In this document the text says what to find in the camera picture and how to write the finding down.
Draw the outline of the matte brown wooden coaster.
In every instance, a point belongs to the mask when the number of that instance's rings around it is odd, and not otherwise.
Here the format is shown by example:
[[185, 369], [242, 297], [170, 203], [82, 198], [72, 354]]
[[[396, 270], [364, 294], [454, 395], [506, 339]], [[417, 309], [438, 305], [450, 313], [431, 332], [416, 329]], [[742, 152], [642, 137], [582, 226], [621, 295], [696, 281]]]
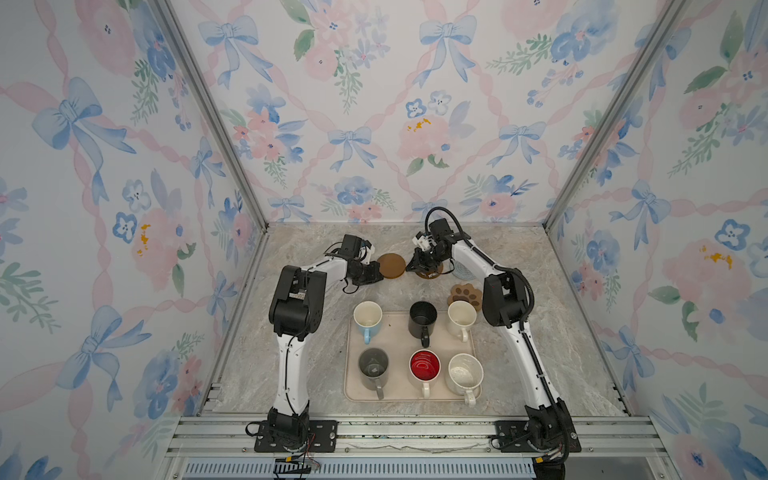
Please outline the matte brown wooden coaster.
[[386, 253], [378, 258], [379, 271], [385, 279], [396, 279], [406, 271], [405, 259], [396, 253]]

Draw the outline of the white and blue mug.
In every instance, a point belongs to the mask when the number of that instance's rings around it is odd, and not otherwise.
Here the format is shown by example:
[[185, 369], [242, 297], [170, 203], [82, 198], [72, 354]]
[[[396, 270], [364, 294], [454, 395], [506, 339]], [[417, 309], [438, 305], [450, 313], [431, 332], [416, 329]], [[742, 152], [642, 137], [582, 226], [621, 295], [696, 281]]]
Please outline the white and blue mug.
[[374, 301], [363, 301], [353, 310], [353, 320], [360, 331], [365, 345], [379, 333], [383, 319], [381, 306]]

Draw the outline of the cream mug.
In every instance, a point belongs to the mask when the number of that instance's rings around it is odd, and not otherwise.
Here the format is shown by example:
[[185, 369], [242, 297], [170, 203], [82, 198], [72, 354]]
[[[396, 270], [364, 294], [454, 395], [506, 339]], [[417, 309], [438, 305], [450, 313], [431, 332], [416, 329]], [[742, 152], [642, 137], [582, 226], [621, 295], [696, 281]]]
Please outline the cream mug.
[[477, 320], [475, 308], [469, 302], [456, 300], [449, 305], [447, 315], [449, 333], [467, 343], [470, 329]]

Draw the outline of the glossy brown wooden coaster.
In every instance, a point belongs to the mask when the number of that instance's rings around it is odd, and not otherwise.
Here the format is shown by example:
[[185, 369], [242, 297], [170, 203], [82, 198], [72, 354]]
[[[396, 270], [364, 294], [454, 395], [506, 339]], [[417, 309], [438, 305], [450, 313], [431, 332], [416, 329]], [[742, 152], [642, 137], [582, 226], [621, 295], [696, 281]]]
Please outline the glossy brown wooden coaster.
[[438, 277], [440, 277], [443, 273], [443, 265], [440, 264], [437, 266], [437, 269], [434, 271], [416, 271], [416, 274], [422, 278], [427, 280], [433, 280]]

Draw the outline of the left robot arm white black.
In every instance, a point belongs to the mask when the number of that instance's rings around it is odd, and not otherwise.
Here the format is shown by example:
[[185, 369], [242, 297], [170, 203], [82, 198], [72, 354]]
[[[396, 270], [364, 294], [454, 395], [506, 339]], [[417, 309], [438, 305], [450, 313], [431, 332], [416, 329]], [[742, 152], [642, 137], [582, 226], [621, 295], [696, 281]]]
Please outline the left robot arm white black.
[[371, 242], [346, 234], [317, 262], [282, 268], [268, 312], [279, 359], [277, 393], [264, 430], [269, 446], [297, 450], [308, 443], [307, 345], [321, 324], [330, 287], [359, 287], [383, 279], [374, 253]]

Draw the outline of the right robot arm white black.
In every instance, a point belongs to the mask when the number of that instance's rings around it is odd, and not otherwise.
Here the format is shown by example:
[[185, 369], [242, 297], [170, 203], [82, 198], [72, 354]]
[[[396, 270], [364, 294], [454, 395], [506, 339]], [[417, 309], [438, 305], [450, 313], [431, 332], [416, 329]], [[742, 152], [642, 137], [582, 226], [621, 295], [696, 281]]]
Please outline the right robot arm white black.
[[424, 223], [412, 242], [409, 271], [432, 274], [446, 261], [468, 269], [483, 282], [482, 313], [504, 338], [522, 380], [528, 416], [518, 438], [540, 454], [542, 463], [562, 464], [579, 449], [578, 436], [564, 399], [549, 378], [529, 325], [535, 295], [529, 280], [517, 268], [504, 266], [479, 248], [460, 224], [438, 218]]

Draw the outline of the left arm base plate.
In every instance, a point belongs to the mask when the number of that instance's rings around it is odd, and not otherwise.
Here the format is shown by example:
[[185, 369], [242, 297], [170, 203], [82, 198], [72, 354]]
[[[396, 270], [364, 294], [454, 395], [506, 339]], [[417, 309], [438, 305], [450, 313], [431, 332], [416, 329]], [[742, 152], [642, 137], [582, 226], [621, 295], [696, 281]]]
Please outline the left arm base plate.
[[254, 439], [253, 450], [257, 453], [334, 453], [337, 445], [338, 422], [335, 420], [310, 420], [299, 424], [302, 432], [297, 438], [280, 432], [267, 420], [251, 422], [246, 433]]

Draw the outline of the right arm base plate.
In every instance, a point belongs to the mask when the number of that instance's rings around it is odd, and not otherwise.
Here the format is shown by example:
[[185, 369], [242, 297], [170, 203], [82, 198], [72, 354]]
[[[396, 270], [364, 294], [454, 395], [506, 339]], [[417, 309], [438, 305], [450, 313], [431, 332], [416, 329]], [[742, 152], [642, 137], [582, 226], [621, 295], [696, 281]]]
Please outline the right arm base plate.
[[503, 453], [549, 455], [559, 452], [565, 445], [570, 453], [582, 451], [571, 421], [566, 421], [562, 428], [558, 422], [545, 425], [534, 419], [500, 420], [494, 423], [494, 428], [491, 444]]

